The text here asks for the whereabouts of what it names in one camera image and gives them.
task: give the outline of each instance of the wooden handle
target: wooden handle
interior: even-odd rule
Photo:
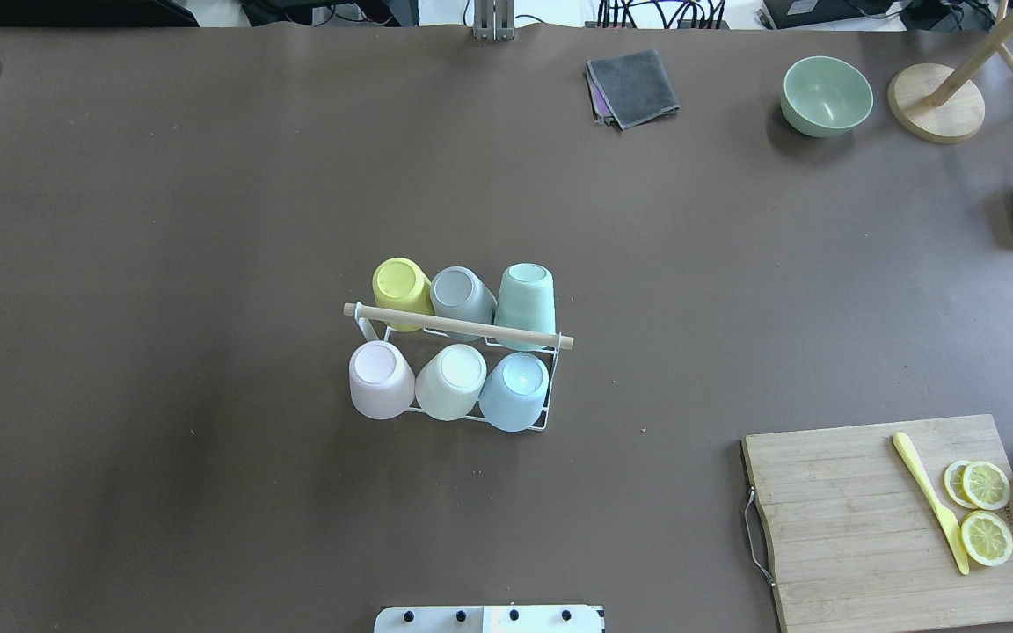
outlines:
[[[929,473],[925,472],[925,466],[921,463],[921,456],[917,455],[917,448],[913,446],[913,441],[904,431],[898,431],[893,433],[893,446],[897,447],[897,454],[902,457],[906,468],[913,473],[917,485],[921,486],[921,492],[924,493],[925,499],[929,499],[929,505],[935,509],[940,504],[940,499],[936,497],[936,490],[932,489]]]
[[[949,75],[948,79],[940,84],[940,88],[937,88],[936,92],[929,95],[929,103],[933,107],[939,107],[939,105],[944,104],[944,101],[951,99],[952,95],[956,94],[956,90],[959,90],[961,85],[967,83],[971,76],[977,74],[977,70],[980,70],[989,57],[994,56],[996,51],[1000,50],[1000,45],[1006,44],[1006,41],[1012,37],[1013,9],[1006,16],[1006,19],[996,24],[988,36],[980,43],[980,47],[977,47],[977,51],[971,54],[971,57],[960,64],[960,68],[952,71],[952,75]]]
[[[389,321],[390,323],[408,323],[409,325],[416,325],[417,328],[459,332],[462,335],[493,337],[495,340],[518,340],[531,344],[542,344],[545,347],[558,347],[558,344],[560,344],[560,348],[562,349],[573,349],[573,336],[551,335],[546,332],[503,328],[499,327],[499,325],[488,325],[486,323],[445,319],[443,316],[401,312],[399,310],[377,308],[373,305],[359,305],[355,303],[342,305],[342,313],[347,317],[355,316],[356,310],[358,316],[362,319]]]

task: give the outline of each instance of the folded cloth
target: folded cloth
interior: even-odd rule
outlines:
[[[586,67],[620,130],[646,124],[679,109],[679,99],[671,88],[663,58],[654,49],[630,56],[589,60]],[[597,113],[599,120],[602,112]]]

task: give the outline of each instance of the electronic device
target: electronic device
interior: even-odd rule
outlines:
[[[764,0],[772,28],[829,23],[861,16],[883,16],[892,0]]]
[[[0,0],[0,25],[148,27],[198,20],[172,0]]]

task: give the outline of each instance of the black cable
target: black cable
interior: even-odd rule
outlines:
[[[330,15],[326,16],[325,20],[322,20],[320,23],[315,24],[317,27],[320,27],[320,25],[328,23],[330,20],[334,19],[334,13],[335,13],[334,7],[327,7],[326,9],[330,11]]]
[[[371,20],[369,17],[364,17],[364,19],[356,20],[356,19],[354,19],[354,17],[340,16],[340,15],[338,15],[338,13],[334,13],[334,16],[338,17],[338,19],[340,19],[340,20],[348,21],[348,23],[371,23],[371,21],[374,21],[374,20]]]
[[[631,15],[630,0],[623,0],[623,19],[631,22],[631,28],[639,28],[639,24],[636,24],[635,16]]]
[[[948,8],[949,15],[952,15],[952,19],[956,20],[956,30],[963,30],[963,17],[967,15],[964,12],[961,5],[953,3],[952,0],[940,0],[940,4]]]
[[[869,17],[871,20],[889,19],[889,17],[895,16],[895,15],[900,15],[900,13],[902,11],[905,11],[905,9],[908,9],[910,7],[910,4],[912,4],[912,3],[907,3],[902,8],[897,9],[897,11],[893,11],[891,13],[885,13],[885,15],[883,15],[883,16],[877,16],[877,15],[873,15],[873,13],[865,12],[865,10],[863,10],[862,7],[859,7],[859,5],[857,5],[855,3],[852,3],[851,0],[843,0],[843,2],[846,3],[848,5],[848,7],[852,8],[852,9],[855,9],[855,11],[857,11],[857,12],[862,13],[863,17]]]
[[[706,0],[706,5],[708,7],[708,9],[706,9],[706,16],[703,17],[703,20],[699,23],[698,28],[710,28],[710,24],[714,21],[714,13],[716,13],[714,0]]]
[[[667,16],[664,14],[664,6],[657,0],[643,0],[641,3],[631,3],[628,4],[628,9],[638,7],[640,4],[654,4],[655,11],[658,11],[658,21],[664,25],[664,28],[667,28]]]
[[[671,16],[671,21],[665,24],[664,28],[671,28],[671,25],[676,23],[678,23],[676,28],[682,28],[683,16],[687,15],[687,10],[690,8],[695,8],[696,11],[695,16],[698,16],[699,13],[703,12],[703,7],[701,7],[701,4],[696,3],[696,1],[693,0],[683,0],[683,7],[679,7],[679,10],[675,12],[675,15]]]
[[[981,3],[980,0],[962,0],[962,3],[967,4],[969,7],[975,9],[977,13],[981,13],[981,15],[985,17],[985,19],[988,19],[989,27],[993,27],[993,25],[996,25],[996,13],[992,13],[992,8],[990,7],[990,4]]]

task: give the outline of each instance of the green bowl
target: green bowl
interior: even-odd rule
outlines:
[[[873,92],[862,73],[835,57],[804,57],[784,73],[780,109],[808,137],[850,132],[873,109]]]

